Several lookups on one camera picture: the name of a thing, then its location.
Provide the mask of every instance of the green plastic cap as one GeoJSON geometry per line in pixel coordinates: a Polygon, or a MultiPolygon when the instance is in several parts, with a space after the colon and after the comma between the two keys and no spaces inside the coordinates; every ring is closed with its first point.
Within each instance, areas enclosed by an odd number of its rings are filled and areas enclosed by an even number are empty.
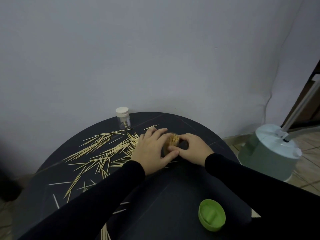
{"type": "Polygon", "coordinates": [[[222,206],[210,199],[200,203],[198,217],[202,226],[211,232],[220,230],[226,222],[226,214],[222,206]]]}

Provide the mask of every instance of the white wall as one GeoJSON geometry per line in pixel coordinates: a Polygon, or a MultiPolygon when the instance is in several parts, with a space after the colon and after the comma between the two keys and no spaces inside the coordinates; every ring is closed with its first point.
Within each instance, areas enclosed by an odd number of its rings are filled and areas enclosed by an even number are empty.
{"type": "Polygon", "coordinates": [[[304,0],[281,49],[266,122],[281,126],[320,60],[320,0],[304,0]]]}
{"type": "Polygon", "coordinates": [[[119,106],[253,131],[301,2],[0,0],[2,167],[35,172],[119,106]]]}

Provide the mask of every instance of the transparent container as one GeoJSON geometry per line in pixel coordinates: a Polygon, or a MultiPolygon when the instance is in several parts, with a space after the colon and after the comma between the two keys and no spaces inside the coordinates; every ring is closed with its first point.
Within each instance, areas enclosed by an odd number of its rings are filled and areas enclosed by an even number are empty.
{"type": "Polygon", "coordinates": [[[131,126],[129,109],[127,107],[119,107],[115,110],[117,113],[119,127],[122,130],[128,129],[131,126]]]}

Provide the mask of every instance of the black table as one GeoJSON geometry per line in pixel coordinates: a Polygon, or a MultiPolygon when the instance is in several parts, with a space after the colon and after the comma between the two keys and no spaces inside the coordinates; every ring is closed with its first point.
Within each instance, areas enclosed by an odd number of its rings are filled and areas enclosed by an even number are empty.
{"type": "MultiPolygon", "coordinates": [[[[238,162],[238,159],[226,143],[203,125],[168,113],[143,112],[130,114],[130,133],[138,135],[143,129],[152,125],[157,128],[168,128],[177,134],[192,133],[200,136],[216,153],[238,162]]],[[[18,199],[14,219],[13,234],[17,239],[32,226],[57,210],[53,194],[58,204],[63,206],[63,198],[70,184],[48,185],[52,183],[73,181],[79,173],[73,172],[78,165],[67,165],[62,159],[82,149],[82,140],[96,134],[119,130],[116,117],[101,121],[76,134],[60,146],[39,168],[31,179],[29,186],[18,199]]],[[[94,153],[82,156],[76,163],[86,162],[89,158],[115,145],[104,145],[94,153]]],[[[206,173],[205,169],[181,160],[171,163],[170,169],[164,168],[137,187],[124,201],[126,211],[113,215],[107,228],[112,240],[116,239],[220,239],[237,232],[238,227],[251,221],[251,208],[229,190],[220,180],[206,173]],[[204,199],[219,202],[226,213],[226,224],[217,233],[207,231],[199,222],[198,208],[204,199]]],[[[110,173],[117,167],[109,169],[110,173]]],[[[95,170],[84,173],[73,188],[70,200],[82,193],[77,190],[91,184],[90,180],[102,180],[95,170]]]]}

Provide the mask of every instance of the black sleeve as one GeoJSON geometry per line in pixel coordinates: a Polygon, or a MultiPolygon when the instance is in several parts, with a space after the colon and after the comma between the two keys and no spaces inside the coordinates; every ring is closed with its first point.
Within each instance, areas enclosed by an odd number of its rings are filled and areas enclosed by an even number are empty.
{"type": "Polygon", "coordinates": [[[128,161],[19,239],[94,239],[123,199],[145,177],[138,162],[128,161]]]}
{"type": "Polygon", "coordinates": [[[205,161],[205,169],[262,218],[319,224],[320,197],[286,182],[259,173],[214,153],[205,161]]]}

